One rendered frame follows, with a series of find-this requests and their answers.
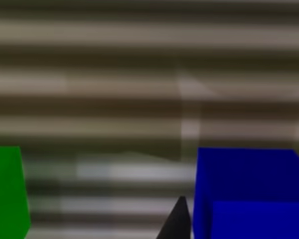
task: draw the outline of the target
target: striped background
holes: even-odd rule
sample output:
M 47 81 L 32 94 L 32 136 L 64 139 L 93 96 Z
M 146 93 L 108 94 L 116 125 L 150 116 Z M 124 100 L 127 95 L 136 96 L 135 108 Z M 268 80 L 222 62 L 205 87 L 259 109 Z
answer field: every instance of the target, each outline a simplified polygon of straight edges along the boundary
M 299 0 L 0 0 L 0 145 L 27 239 L 153 239 L 198 146 L 299 152 Z

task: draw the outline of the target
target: green cube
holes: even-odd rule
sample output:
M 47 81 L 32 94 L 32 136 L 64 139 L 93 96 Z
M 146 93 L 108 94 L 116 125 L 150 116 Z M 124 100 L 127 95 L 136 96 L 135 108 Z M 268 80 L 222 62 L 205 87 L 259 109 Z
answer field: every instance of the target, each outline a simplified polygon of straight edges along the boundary
M 0 147 L 0 239 L 24 239 L 30 215 L 19 147 Z

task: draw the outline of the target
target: cube's top face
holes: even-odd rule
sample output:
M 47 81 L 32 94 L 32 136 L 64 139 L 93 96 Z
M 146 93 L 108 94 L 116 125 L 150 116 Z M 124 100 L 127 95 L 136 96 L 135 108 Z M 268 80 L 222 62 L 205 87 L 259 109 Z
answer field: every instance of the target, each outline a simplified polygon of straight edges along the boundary
M 196 190 L 208 184 L 213 201 L 299 201 L 293 150 L 200 148 L 197 174 L 204 177 L 197 177 Z
M 0 239 L 24 239 L 30 227 L 18 147 L 0 147 Z

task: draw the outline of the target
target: dark blue surface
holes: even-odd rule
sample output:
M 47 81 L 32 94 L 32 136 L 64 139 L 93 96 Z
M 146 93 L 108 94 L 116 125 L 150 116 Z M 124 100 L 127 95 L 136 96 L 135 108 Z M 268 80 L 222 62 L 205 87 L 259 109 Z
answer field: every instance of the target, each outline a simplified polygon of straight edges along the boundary
M 193 227 L 195 239 L 299 239 L 299 157 L 199 149 Z

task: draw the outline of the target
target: blue box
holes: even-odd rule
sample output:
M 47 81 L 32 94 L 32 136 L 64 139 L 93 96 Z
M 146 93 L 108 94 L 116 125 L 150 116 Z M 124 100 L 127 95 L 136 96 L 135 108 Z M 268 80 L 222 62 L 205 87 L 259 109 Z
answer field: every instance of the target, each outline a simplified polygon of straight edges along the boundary
M 289 149 L 200 148 L 195 239 L 299 239 L 299 157 Z

